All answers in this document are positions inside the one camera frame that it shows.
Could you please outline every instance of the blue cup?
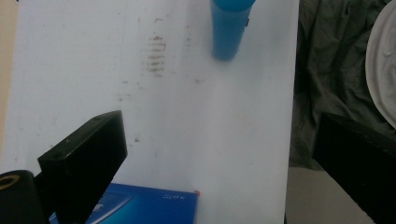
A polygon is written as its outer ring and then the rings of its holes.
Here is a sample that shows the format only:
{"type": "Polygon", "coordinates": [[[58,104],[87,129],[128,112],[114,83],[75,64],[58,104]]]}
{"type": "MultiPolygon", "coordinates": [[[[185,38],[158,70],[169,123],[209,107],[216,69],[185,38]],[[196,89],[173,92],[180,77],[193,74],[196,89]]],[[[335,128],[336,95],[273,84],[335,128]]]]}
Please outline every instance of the blue cup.
{"type": "Polygon", "coordinates": [[[230,61],[238,51],[248,15],[255,0],[210,0],[212,12],[212,54],[230,61]]]}

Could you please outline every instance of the white plate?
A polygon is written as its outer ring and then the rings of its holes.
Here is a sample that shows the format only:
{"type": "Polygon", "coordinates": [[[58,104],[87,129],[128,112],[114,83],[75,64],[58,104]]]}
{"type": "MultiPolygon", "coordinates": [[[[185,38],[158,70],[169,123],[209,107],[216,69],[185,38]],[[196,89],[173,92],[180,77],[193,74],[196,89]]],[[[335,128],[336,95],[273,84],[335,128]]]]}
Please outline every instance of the white plate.
{"type": "Polygon", "coordinates": [[[366,52],[366,79],[376,108],[396,128],[396,1],[375,21],[366,52]]]}

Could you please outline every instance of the stain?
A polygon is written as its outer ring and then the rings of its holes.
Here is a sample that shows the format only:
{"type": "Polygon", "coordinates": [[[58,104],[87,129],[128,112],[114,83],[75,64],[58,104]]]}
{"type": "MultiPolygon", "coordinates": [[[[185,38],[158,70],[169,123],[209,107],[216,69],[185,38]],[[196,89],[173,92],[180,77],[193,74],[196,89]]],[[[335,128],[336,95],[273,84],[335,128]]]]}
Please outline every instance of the stain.
{"type": "Polygon", "coordinates": [[[154,35],[152,38],[149,38],[148,45],[150,46],[148,51],[151,54],[148,56],[148,61],[142,63],[142,68],[145,68],[144,71],[147,71],[153,74],[155,77],[163,77],[163,72],[165,71],[165,51],[166,51],[166,43],[163,40],[163,37],[159,35],[154,35]]]}
{"type": "Polygon", "coordinates": [[[150,73],[157,73],[157,72],[163,72],[164,69],[163,68],[148,68],[148,71],[150,73]]]}
{"type": "Polygon", "coordinates": [[[159,47],[159,49],[161,49],[162,51],[166,50],[166,43],[154,43],[152,44],[152,46],[159,47]]]}
{"type": "Polygon", "coordinates": [[[151,60],[164,59],[165,56],[163,56],[163,55],[150,55],[150,56],[148,56],[148,58],[151,59],[151,60]]]}
{"type": "Polygon", "coordinates": [[[164,61],[161,61],[161,62],[153,62],[153,63],[150,63],[149,65],[155,66],[155,65],[160,65],[160,64],[165,64],[165,62],[164,62],[164,61]]]}
{"type": "Polygon", "coordinates": [[[163,52],[163,49],[152,49],[152,52],[163,52]]]}
{"type": "Polygon", "coordinates": [[[194,82],[196,83],[196,84],[200,84],[201,82],[205,82],[205,80],[202,78],[202,79],[199,79],[199,78],[196,78],[195,80],[194,80],[194,82]]]}
{"type": "Polygon", "coordinates": [[[157,18],[155,19],[154,23],[157,23],[157,21],[163,21],[163,19],[157,18]]]}
{"type": "Polygon", "coordinates": [[[154,37],[152,38],[152,40],[163,40],[163,38],[160,37],[160,36],[158,36],[158,35],[156,35],[156,36],[154,36],[154,37]]]}

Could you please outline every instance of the white table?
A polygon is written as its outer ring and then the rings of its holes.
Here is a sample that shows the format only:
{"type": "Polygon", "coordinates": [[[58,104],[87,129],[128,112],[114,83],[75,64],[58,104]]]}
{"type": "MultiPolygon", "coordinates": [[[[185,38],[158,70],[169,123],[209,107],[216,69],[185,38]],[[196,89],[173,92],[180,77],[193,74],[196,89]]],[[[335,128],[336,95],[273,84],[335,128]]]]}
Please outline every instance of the white table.
{"type": "Polygon", "coordinates": [[[121,109],[114,182],[200,190],[197,223],[283,223],[298,1],[257,0],[230,63],[208,0],[20,1],[0,171],[121,109]]]}

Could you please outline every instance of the white surface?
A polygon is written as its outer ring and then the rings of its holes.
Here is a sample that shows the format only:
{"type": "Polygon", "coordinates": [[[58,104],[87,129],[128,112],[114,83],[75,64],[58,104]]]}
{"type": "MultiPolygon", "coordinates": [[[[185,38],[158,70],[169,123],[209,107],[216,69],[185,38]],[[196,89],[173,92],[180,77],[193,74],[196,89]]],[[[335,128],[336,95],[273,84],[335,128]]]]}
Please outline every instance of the white surface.
{"type": "Polygon", "coordinates": [[[283,223],[298,1],[258,0],[230,63],[209,1],[21,1],[1,172],[121,109],[115,182],[200,190],[197,223],[283,223]]]}
{"type": "Polygon", "coordinates": [[[366,78],[375,106],[396,128],[396,1],[379,14],[366,52],[366,78]]]}
{"type": "Polygon", "coordinates": [[[374,224],[326,172],[289,168],[288,224],[374,224]]]}

